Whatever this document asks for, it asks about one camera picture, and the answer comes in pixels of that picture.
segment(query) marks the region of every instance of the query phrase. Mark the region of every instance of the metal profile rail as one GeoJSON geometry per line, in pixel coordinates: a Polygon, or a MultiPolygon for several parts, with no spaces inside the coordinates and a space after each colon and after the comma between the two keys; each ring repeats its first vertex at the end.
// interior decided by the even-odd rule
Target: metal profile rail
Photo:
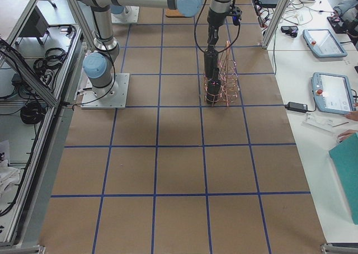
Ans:
{"type": "Polygon", "coordinates": [[[263,37],[262,47],[267,49],[290,0],[279,0],[274,15],[263,37]]]}

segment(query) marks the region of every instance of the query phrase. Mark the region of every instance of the teal folder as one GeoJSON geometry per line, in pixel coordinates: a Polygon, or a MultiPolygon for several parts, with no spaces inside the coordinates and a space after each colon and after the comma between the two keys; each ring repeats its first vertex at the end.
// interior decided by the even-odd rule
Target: teal folder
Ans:
{"type": "Polygon", "coordinates": [[[352,212],[358,224],[358,133],[342,141],[329,151],[352,212]]]}

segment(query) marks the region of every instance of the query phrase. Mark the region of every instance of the monitor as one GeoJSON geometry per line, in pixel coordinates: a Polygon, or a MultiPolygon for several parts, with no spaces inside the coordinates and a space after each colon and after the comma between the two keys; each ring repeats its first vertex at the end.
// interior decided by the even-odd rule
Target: monitor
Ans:
{"type": "Polygon", "coordinates": [[[329,29],[305,29],[303,38],[318,58],[347,56],[347,52],[329,29]]]}
{"type": "Polygon", "coordinates": [[[312,77],[316,106],[323,112],[348,114],[355,110],[348,77],[316,72],[312,77]]]}

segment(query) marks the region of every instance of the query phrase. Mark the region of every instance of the pen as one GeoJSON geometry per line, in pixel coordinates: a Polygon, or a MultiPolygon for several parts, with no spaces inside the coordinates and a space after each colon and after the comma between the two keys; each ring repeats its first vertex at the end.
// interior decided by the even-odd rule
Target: pen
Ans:
{"type": "Polygon", "coordinates": [[[348,124],[348,123],[349,123],[349,121],[346,121],[346,122],[344,122],[344,123],[337,124],[337,125],[334,125],[334,126],[332,126],[332,127],[337,127],[337,126],[340,126],[340,125],[343,125],[343,124],[348,124]]]}

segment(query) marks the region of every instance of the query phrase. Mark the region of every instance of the power adapter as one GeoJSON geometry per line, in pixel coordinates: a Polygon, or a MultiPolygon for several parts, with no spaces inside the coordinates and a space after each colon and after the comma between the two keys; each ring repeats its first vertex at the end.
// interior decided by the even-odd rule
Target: power adapter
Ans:
{"type": "Polygon", "coordinates": [[[22,85],[23,83],[23,80],[22,78],[20,77],[19,74],[15,73],[11,79],[11,84],[14,86],[14,87],[18,87],[20,85],[22,85]]]}
{"type": "Polygon", "coordinates": [[[295,102],[288,102],[287,105],[285,105],[285,108],[287,110],[297,111],[301,113],[306,113],[308,111],[306,104],[295,103],[295,102]]]}

